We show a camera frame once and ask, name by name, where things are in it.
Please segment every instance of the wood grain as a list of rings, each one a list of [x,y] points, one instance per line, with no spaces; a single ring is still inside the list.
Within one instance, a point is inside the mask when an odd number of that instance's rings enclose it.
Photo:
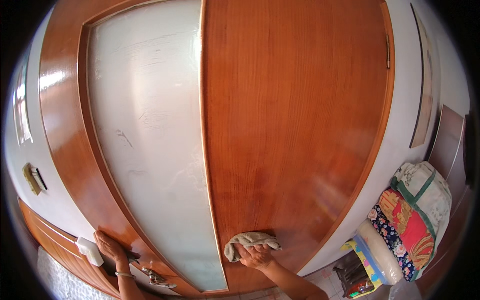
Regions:
[[[103,268],[91,265],[86,256],[79,253],[75,245],[76,237],[37,215],[22,200],[19,200],[19,205],[30,232],[50,256],[86,284],[120,299],[118,286],[109,282]]]
[[[86,56],[90,26],[141,0],[56,3],[40,58],[40,108],[55,167],[88,222],[116,239],[182,295],[200,292],[155,249],[125,205],[97,143],[90,115]]]
[[[239,232],[275,234],[283,251],[274,255],[297,272],[377,155],[393,88],[389,20],[378,0],[210,0],[205,14],[204,136],[220,245]],[[231,293],[273,285],[223,260]]]

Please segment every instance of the cleaning cloth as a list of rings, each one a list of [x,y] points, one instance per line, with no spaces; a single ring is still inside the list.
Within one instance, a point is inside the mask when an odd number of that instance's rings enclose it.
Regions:
[[[241,256],[238,253],[237,249],[233,246],[234,243],[240,243],[244,247],[250,247],[253,245],[267,244],[273,250],[282,250],[280,243],[277,241],[276,237],[272,237],[263,232],[243,232],[239,233],[225,245],[223,254],[228,258],[228,261],[231,263],[237,262],[240,260]]]

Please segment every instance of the bracelet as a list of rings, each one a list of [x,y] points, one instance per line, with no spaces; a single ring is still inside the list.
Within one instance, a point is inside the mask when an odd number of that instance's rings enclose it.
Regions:
[[[125,276],[125,277],[130,277],[130,278],[133,278],[133,279],[137,279],[137,276],[132,275],[132,274],[128,274],[128,273],[125,273],[125,272],[115,272],[115,275],[117,275],[117,276]]]

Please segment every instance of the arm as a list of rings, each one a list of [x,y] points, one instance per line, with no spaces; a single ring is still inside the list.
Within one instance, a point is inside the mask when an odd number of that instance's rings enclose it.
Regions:
[[[279,264],[270,254],[267,244],[247,249],[241,244],[234,246],[242,257],[242,264],[261,271],[293,300],[328,300],[327,294],[319,287]]]
[[[100,252],[115,261],[117,272],[130,273],[127,255],[123,248],[105,233],[96,231],[94,238]],[[135,280],[127,276],[117,276],[122,300],[145,300]]]

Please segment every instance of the door handle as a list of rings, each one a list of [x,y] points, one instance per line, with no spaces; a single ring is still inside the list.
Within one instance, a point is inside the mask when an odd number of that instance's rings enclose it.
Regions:
[[[176,288],[177,287],[177,285],[175,283],[168,283],[162,276],[155,273],[152,269],[142,267],[142,272],[144,272],[145,274],[148,275],[148,277],[150,278],[149,284],[151,284],[151,285],[164,287],[164,288]]]

